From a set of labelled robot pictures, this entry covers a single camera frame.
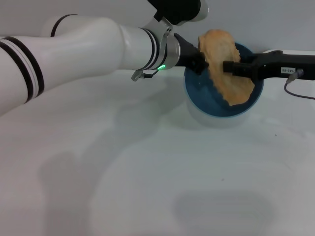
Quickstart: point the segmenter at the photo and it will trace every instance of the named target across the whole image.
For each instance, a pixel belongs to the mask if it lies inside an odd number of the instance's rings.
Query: black stripe
[[[155,36],[154,34],[152,34],[152,35],[153,35],[153,37],[155,38],[156,42],[158,42],[158,39],[156,38],[156,36]],[[153,61],[152,65],[154,65],[154,64],[157,62],[158,57],[159,57],[159,43],[157,44],[157,54],[156,54],[156,58],[155,58],[155,60]]]
[[[167,45],[166,45],[166,47],[165,47],[165,54],[164,54],[163,61],[161,62],[161,64],[160,64],[160,65],[158,65],[158,66],[157,66],[157,68],[152,69],[152,70],[157,70],[160,66],[162,66],[162,65],[164,64],[164,62],[165,62],[166,58],[167,58]]]
[[[38,94],[37,97],[40,96],[45,89],[45,83],[43,78],[43,73],[41,72],[40,66],[36,60],[36,58],[33,56],[33,54],[30,52],[30,50],[25,46],[20,40],[13,38],[13,37],[6,37],[4,38],[12,43],[14,43],[16,46],[18,46],[21,51],[26,55],[26,57],[30,60],[31,65],[35,71],[37,81],[38,81]]]
[[[151,40],[151,43],[152,43],[152,53],[151,53],[151,57],[150,57],[149,62],[145,66],[143,66],[141,69],[139,69],[139,70],[144,70],[145,68],[147,68],[150,65],[150,63],[153,60],[154,52],[156,50],[156,45],[155,45],[155,43],[153,41],[153,38],[152,38],[151,34],[149,33],[149,31],[147,31],[146,29],[142,29],[142,30],[144,30],[148,34],[148,36],[150,37],[150,40]]]
[[[64,18],[66,18],[66,17],[68,17],[68,16],[74,16],[74,15],[76,15],[76,14],[65,15],[65,16],[62,16],[59,20],[57,20],[57,22],[55,23],[55,25],[54,25],[54,27],[53,27],[53,30],[51,31],[50,36],[51,36],[51,37],[55,37],[57,27],[58,27],[58,25],[60,24],[60,22],[61,22]]]
[[[20,69],[20,71],[24,77],[25,84],[26,84],[26,87],[28,89],[28,98],[25,102],[25,103],[27,103],[33,97],[33,90],[34,89],[33,89],[33,82],[32,82],[31,76],[30,76],[26,66],[24,65],[23,61],[20,59],[20,57],[16,54],[16,52],[13,49],[11,49],[8,45],[6,45],[5,43],[2,43],[2,42],[0,42],[0,48],[5,50],[6,53],[8,53],[10,57],[12,57],[12,59],[14,60],[16,65],[19,67],[19,69]]]

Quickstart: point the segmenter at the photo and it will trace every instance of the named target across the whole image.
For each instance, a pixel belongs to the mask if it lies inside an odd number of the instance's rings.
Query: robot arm
[[[143,70],[159,67],[188,66],[201,73],[208,66],[204,57],[172,33],[172,23],[201,20],[208,6],[204,0],[184,1],[173,0],[165,8],[167,3],[149,0],[157,14],[143,29],[121,26],[108,18],[67,15],[48,21],[41,38],[1,39],[0,114],[61,84],[117,69],[135,70],[135,81]],[[176,11],[178,5],[182,11]]]

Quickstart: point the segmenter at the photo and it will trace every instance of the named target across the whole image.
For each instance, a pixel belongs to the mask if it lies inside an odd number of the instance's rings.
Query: white table surface
[[[210,128],[183,73],[82,79],[1,117],[0,235],[314,236],[315,102],[269,79],[248,120]]]

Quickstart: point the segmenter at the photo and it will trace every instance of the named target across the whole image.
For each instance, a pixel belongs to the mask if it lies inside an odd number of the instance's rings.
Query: blue bowl
[[[241,56],[250,56],[252,52],[245,46],[235,43]],[[192,70],[185,70],[185,88],[191,102],[205,114],[217,118],[231,118],[247,112],[259,99],[264,81],[255,81],[255,88],[249,100],[241,105],[229,106],[223,96],[218,93],[210,79],[208,69],[201,75],[195,74]]]

